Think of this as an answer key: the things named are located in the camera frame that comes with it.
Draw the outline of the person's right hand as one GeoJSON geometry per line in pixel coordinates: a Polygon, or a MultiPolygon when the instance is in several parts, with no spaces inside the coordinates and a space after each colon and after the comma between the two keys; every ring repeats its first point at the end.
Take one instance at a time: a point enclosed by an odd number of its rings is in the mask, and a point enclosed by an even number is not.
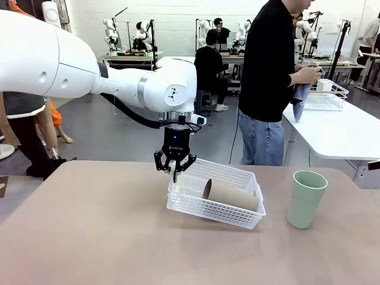
{"type": "Polygon", "coordinates": [[[304,67],[298,71],[296,76],[297,84],[312,84],[321,78],[320,68],[304,67]]]}

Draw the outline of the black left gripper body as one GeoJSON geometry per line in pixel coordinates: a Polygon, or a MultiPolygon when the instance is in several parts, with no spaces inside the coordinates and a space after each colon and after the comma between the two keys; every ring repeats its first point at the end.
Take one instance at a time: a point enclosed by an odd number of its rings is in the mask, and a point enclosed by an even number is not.
{"type": "Polygon", "coordinates": [[[190,153],[190,129],[164,128],[162,151],[169,160],[183,160],[190,153]]]}

